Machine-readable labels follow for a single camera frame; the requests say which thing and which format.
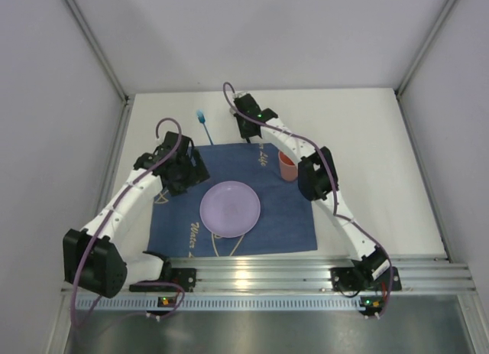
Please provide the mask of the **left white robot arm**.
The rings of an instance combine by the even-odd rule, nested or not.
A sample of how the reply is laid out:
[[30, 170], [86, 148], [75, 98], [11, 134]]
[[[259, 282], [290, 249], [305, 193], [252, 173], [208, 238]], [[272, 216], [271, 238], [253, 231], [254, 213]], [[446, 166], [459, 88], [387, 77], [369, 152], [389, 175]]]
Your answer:
[[121, 189], [81, 230], [63, 237], [64, 279], [103, 297], [112, 298], [123, 288], [144, 283], [169, 282], [170, 259], [158, 252], [138, 252], [128, 257], [121, 246], [143, 208], [166, 190], [184, 194], [209, 179], [209, 172], [193, 140], [166, 133], [151, 153], [142, 154]]

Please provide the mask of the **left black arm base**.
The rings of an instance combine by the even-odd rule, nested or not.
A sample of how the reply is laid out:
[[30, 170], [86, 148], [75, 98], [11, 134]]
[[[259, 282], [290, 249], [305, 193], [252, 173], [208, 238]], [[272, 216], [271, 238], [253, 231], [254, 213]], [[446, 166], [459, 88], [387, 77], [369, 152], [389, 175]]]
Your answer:
[[142, 281], [129, 286], [130, 292], [170, 292], [177, 291], [179, 285], [186, 293], [196, 286], [195, 268], [172, 268], [157, 281]]

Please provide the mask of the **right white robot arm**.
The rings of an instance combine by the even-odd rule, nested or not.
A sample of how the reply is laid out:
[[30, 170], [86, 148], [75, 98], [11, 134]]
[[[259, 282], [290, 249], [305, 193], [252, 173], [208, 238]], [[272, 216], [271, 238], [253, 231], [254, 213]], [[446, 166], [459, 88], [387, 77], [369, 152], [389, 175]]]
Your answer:
[[261, 109], [249, 93], [233, 93], [225, 100], [234, 112], [242, 138], [260, 137], [282, 151], [298, 168], [298, 187], [307, 200], [327, 215], [343, 241], [353, 266], [339, 278], [337, 291], [366, 291], [385, 286], [393, 290], [394, 266], [385, 248], [356, 221], [339, 189], [332, 152], [292, 132], [278, 114]]

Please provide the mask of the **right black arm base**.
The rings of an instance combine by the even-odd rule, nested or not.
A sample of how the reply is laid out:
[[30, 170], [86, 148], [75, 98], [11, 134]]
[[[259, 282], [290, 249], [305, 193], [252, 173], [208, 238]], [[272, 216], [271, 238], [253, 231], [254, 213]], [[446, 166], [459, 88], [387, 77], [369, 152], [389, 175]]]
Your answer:
[[393, 268], [393, 277], [390, 276], [390, 270], [387, 269], [376, 280], [369, 280], [357, 268], [342, 267], [332, 268], [330, 270], [333, 291], [342, 293], [356, 293], [363, 291], [380, 291], [389, 288], [392, 283], [392, 291], [401, 291], [402, 284], [397, 268]]

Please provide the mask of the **orange plastic cup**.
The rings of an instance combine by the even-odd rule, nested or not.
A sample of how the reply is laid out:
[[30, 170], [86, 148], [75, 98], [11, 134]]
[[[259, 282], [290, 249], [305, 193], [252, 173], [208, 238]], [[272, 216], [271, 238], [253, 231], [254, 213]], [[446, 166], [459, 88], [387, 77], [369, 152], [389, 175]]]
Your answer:
[[278, 152], [280, 176], [287, 182], [293, 182], [298, 177], [296, 165], [282, 151]]

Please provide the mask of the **purple plastic plate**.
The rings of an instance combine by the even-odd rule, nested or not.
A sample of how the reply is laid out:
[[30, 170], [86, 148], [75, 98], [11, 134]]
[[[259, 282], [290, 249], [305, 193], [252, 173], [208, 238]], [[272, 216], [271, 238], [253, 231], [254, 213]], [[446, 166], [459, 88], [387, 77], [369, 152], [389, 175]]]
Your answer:
[[213, 234], [230, 239], [250, 232], [261, 215], [261, 202], [247, 184], [224, 181], [211, 187], [202, 197], [199, 216]]

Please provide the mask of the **blue embroidered cloth placemat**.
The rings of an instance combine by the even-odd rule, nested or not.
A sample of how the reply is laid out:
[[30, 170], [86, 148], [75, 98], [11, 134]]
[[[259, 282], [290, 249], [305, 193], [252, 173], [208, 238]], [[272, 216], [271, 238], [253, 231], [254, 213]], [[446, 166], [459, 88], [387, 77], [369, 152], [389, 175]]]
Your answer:
[[[228, 257], [308, 252], [317, 249], [312, 204], [296, 182], [280, 176], [279, 151], [271, 144], [200, 147], [209, 180], [181, 196], [168, 191], [153, 204], [148, 249], [170, 257]], [[221, 182], [250, 187], [260, 201], [260, 215], [244, 235], [226, 238], [209, 229], [200, 215], [205, 194]]]

